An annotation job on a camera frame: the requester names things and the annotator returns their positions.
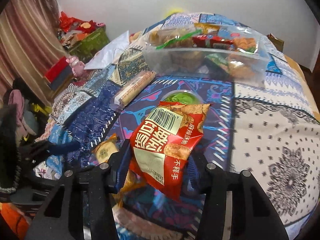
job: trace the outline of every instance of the red plastic bag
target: red plastic bag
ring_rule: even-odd
[[[203,136],[202,126],[209,107],[210,104],[165,102],[153,109],[131,135],[134,156],[129,168],[178,201],[183,168]]]
[[[74,17],[69,18],[63,11],[61,12],[61,17],[59,18],[59,20],[60,20],[60,25],[59,25],[60,28],[66,33],[70,30],[70,27],[71,25],[73,25],[74,22],[77,22],[78,24],[81,24],[84,22]]]

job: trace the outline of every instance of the metal screw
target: metal screw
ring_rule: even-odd
[[[102,169],[102,170],[105,170],[105,169],[107,169],[109,167],[109,164],[108,163],[101,163],[100,164],[100,169]]]
[[[245,177],[250,177],[251,176],[251,172],[247,171],[247,170],[244,170],[244,171],[242,171],[242,175],[245,176]]]
[[[64,176],[70,177],[72,174],[73,174],[73,171],[68,170],[68,171],[66,171],[66,172],[64,173]]]
[[[208,168],[209,170],[214,170],[216,167],[217,167],[217,166],[216,166],[214,163],[208,163],[208,164],[207,164],[207,168]]]

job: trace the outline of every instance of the white wall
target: white wall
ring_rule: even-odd
[[[225,15],[285,41],[284,53],[311,70],[320,47],[320,26],[304,0],[58,0],[69,16],[104,22],[114,39],[142,30],[170,9]]]

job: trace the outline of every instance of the orange object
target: orange object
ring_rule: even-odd
[[[77,18],[74,17],[68,17],[63,11],[61,12],[61,17],[59,18],[60,20],[60,28],[64,31],[64,32],[68,32],[70,30],[71,25],[73,25],[73,23],[78,22],[78,24],[83,23],[84,21],[79,20]]]
[[[82,41],[84,38],[86,38],[88,36],[87,33],[77,33],[75,34],[75,36],[73,37],[73,39],[75,41]]]
[[[28,231],[29,224],[21,212],[18,212],[12,204],[4,203],[2,204],[1,215],[15,235],[20,240],[23,240]]]

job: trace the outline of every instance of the cookie package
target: cookie package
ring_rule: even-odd
[[[178,201],[183,168],[203,136],[209,107],[160,102],[131,135],[134,156],[130,170]]]

